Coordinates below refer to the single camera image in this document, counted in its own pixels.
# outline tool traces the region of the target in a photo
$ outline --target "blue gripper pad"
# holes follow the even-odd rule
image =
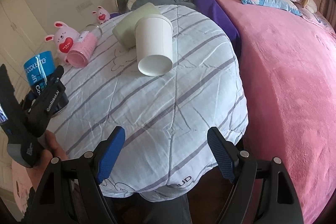
[[[116,127],[106,141],[98,144],[94,151],[94,169],[99,184],[107,179],[125,143],[125,130]]]
[[[223,177],[235,183],[237,177],[234,171],[239,163],[238,149],[233,143],[226,141],[216,127],[208,130],[207,139]]]

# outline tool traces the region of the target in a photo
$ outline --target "pink jar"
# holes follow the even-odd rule
[[[102,34],[102,29],[98,25],[87,25],[68,52],[69,64],[75,68],[87,66]]]

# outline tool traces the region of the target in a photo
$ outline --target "striped blanket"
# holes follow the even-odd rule
[[[208,129],[217,126],[236,144],[248,123],[238,62],[226,34],[187,7],[159,10],[174,27],[174,66],[166,75],[141,74],[136,50],[124,50],[112,36],[125,15],[102,25],[104,35],[87,67],[64,67],[70,102],[48,129],[69,158],[93,150],[117,125],[126,131],[120,156],[101,185],[105,196],[138,192],[155,202],[185,194],[217,165]]]

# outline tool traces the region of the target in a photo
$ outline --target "white paper cup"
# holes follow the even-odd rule
[[[135,25],[138,69],[159,76],[173,67],[173,25],[162,15],[148,15]]]

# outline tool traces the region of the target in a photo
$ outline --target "silver screw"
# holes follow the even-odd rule
[[[281,163],[281,159],[278,158],[278,157],[275,157],[273,160],[274,160],[274,162],[275,162],[276,164],[280,164],[280,163]]]
[[[59,159],[57,157],[51,159],[52,164],[58,163]]]
[[[87,159],[92,158],[92,156],[93,156],[93,152],[91,152],[91,151],[87,151],[84,154],[84,157],[87,158]]]
[[[245,151],[245,150],[240,151],[239,154],[240,154],[242,157],[244,157],[244,158],[248,158],[249,155],[250,155],[250,154],[249,154],[247,151]]]

